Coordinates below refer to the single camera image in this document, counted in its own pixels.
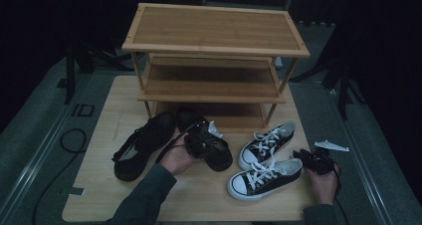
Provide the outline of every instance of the power cord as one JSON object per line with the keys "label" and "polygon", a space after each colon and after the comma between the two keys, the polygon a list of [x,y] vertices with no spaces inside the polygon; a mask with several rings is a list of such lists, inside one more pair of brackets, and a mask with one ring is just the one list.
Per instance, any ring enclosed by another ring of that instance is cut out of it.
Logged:
{"label": "power cord", "polygon": [[[71,150],[71,149],[66,148],[65,144],[63,142],[65,136],[67,134],[71,133],[71,132],[74,132],[74,131],[80,132],[82,134],[82,136],[84,137],[84,140],[81,144],[81,147],[78,150]],[[36,220],[37,220],[38,206],[40,205],[40,202],[43,199],[44,195],[50,189],[50,187],[54,184],[56,179],[75,161],[75,159],[78,157],[78,155],[87,151],[86,149],[84,149],[86,142],[87,142],[87,134],[83,130],[81,130],[80,128],[72,128],[72,129],[66,131],[65,133],[63,133],[62,136],[60,137],[61,148],[64,149],[66,152],[73,153],[74,156],[68,162],[68,164],[66,164],[66,166],[63,167],[62,170],[60,170],[60,172],[58,174],[56,174],[56,176],[49,182],[49,184],[44,188],[43,192],[40,194],[40,197],[38,198],[37,203],[35,204],[34,209],[32,211],[32,224],[33,225],[36,225],[36,223],[37,223]]]}

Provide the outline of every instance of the shelf leg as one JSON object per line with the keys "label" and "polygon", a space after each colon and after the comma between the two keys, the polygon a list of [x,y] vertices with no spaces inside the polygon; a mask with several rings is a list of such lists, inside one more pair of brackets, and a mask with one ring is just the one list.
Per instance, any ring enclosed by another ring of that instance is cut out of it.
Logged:
{"label": "shelf leg", "polygon": [[286,84],[289,81],[289,78],[292,76],[293,70],[295,69],[296,65],[298,64],[298,59],[293,58],[291,64],[289,65],[288,71],[286,72],[285,78],[283,79],[282,84],[279,88],[279,93],[282,94],[285,90]]}
{"label": "shelf leg", "polygon": [[271,59],[271,66],[272,66],[272,67],[275,67],[275,66],[276,66],[276,61],[277,61],[277,57],[273,57],[273,58]]}
{"label": "shelf leg", "polygon": [[273,104],[268,112],[267,118],[265,119],[265,126],[270,123],[271,117],[273,116],[274,111],[276,110],[277,104]]}
{"label": "shelf leg", "polygon": [[146,112],[148,113],[148,117],[152,117],[151,109],[149,108],[148,102],[143,102],[145,104]]}
{"label": "shelf leg", "polygon": [[139,61],[137,60],[137,55],[135,52],[130,53],[132,60],[133,60],[133,65],[134,65],[134,69],[136,71],[137,74],[137,79],[139,82],[139,86],[141,90],[145,90],[145,85],[143,84],[143,80],[142,80],[142,74],[140,72],[140,65],[139,65]]}

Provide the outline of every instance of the white shoelace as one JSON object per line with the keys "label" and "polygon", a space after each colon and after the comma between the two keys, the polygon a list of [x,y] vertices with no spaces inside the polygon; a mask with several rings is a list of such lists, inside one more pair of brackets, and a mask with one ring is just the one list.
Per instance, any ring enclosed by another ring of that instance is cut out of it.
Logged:
{"label": "white shoelace", "polygon": [[272,159],[268,167],[263,166],[261,163],[257,163],[257,162],[252,163],[252,168],[254,168],[255,171],[248,172],[246,174],[246,177],[248,178],[248,181],[251,184],[251,187],[253,190],[263,185],[266,181],[272,178],[277,178],[278,177],[277,173],[281,173],[283,175],[287,174],[281,166],[280,166],[280,169],[282,171],[279,171],[274,166],[275,163],[276,161],[274,160],[274,158]]}
{"label": "white shoelace", "polygon": [[274,154],[274,147],[269,147],[267,144],[275,143],[279,137],[279,132],[285,132],[285,129],[281,128],[274,128],[270,132],[254,132],[254,138],[259,141],[258,144],[254,144],[254,148],[258,148],[259,153],[261,156],[265,156],[267,154],[267,150],[270,150],[271,156]]}

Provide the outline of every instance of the dark background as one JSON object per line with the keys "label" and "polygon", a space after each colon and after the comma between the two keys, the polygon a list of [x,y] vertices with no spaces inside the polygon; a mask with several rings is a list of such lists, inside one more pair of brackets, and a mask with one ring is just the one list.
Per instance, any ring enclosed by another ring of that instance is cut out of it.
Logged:
{"label": "dark background", "polygon": [[[283,6],[283,0],[216,0]],[[201,0],[0,0],[0,131],[47,71],[76,47],[81,70],[95,69],[85,44],[113,54],[138,2],[201,4]],[[294,0],[295,21],[336,25],[324,58],[342,58],[380,124],[419,201],[422,194],[422,0]]]}

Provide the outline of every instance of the black cable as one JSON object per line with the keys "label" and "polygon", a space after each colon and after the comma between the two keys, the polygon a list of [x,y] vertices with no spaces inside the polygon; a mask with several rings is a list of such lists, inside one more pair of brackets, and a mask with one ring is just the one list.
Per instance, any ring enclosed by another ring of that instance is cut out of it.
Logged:
{"label": "black cable", "polygon": [[343,217],[344,217],[345,224],[347,224],[347,225],[348,225],[348,218],[347,218],[347,215],[346,215],[346,214],[345,214],[345,212],[344,212],[344,209],[342,208],[342,206],[341,206],[340,202],[338,202],[337,197],[335,197],[335,198],[334,198],[334,200],[335,200],[335,202],[337,203],[337,205],[338,205],[338,207],[339,207],[339,209],[340,209],[340,211],[341,211],[341,214],[342,214],[342,215],[343,215]]}
{"label": "black cable", "polygon": [[[65,135],[67,135],[68,133],[73,132],[73,131],[79,131],[84,137],[84,141],[82,142],[81,147],[78,150],[70,150],[70,149],[66,148],[64,143],[63,143],[63,139],[64,139]],[[58,174],[56,174],[56,176],[49,182],[49,184],[44,188],[43,192],[40,194],[40,197],[38,198],[37,203],[35,204],[34,209],[32,211],[32,224],[33,225],[36,225],[38,206],[40,205],[40,202],[43,199],[45,193],[54,184],[56,179],[74,162],[74,160],[78,157],[78,155],[87,151],[86,149],[84,149],[86,142],[87,142],[87,135],[85,134],[85,132],[83,130],[81,130],[79,128],[70,129],[70,130],[66,131],[65,133],[63,133],[62,136],[60,137],[60,146],[62,147],[62,149],[64,149],[66,152],[73,153],[74,156],[68,162],[68,164],[66,164],[66,166],[63,167],[62,170],[60,170],[60,172]]]}

